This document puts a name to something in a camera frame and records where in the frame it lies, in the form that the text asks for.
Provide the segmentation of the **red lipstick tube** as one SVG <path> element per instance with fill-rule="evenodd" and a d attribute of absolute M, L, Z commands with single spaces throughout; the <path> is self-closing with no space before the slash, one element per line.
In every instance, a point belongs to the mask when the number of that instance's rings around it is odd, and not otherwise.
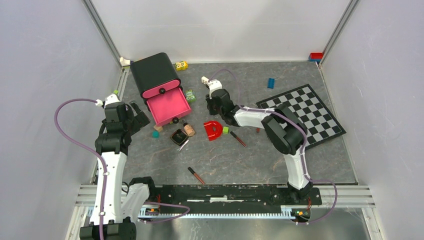
<path fill-rule="evenodd" d="M 247 145 L 244 143 L 244 141 L 234 132 L 234 131 L 230 131 L 229 132 L 243 147 L 247 147 Z"/>

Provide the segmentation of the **black pink drawer organizer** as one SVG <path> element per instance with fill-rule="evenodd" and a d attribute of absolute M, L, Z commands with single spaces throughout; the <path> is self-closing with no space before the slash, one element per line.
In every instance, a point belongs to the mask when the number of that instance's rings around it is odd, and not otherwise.
<path fill-rule="evenodd" d="M 130 70 L 139 95 L 157 126 L 177 123 L 192 112 L 182 81 L 165 52 L 132 62 Z"/>

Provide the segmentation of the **brown lip gloss tube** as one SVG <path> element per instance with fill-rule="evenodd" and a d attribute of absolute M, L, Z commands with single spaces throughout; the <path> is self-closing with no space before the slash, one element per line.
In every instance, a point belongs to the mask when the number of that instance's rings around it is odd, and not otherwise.
<path fill-rule="evenodd" d="M 191 167 L 188 167 L 187 169 L 202 185 L 206 184 L 205 181 Z"/>

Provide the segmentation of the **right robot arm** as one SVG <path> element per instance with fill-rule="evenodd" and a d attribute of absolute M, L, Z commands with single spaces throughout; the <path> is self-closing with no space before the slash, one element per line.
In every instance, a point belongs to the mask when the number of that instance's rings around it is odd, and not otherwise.
<path fill-rule="evenodd" d="M 210 92 L 205 100 L 209 114 L 220 115 L 226 124 L 265 130 L 272 145 L 283 154 L 288 171 L 289 199 L 302 204 L 309 198 L 313 183 L 305 163 L 307 128 L 288 106 L 251 108 L 235 105 L 225 89 Z"/>

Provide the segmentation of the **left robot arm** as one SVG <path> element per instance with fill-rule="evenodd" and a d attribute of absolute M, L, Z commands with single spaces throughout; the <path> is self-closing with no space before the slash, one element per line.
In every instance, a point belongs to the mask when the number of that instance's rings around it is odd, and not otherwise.
<path fill-rule="evenodd" d="M 93 213 L 88 226 L 79 231 L 81 240 L 134 240 L 136 221 L 145 204 L 157 198 L 150 176 L 135 177 L 122 199 L 123 171 L 132 135 L 150 123 L 135 101 L 107 103 L 105 119 L 95 141 L 99 156 L 99 176 Z"/>

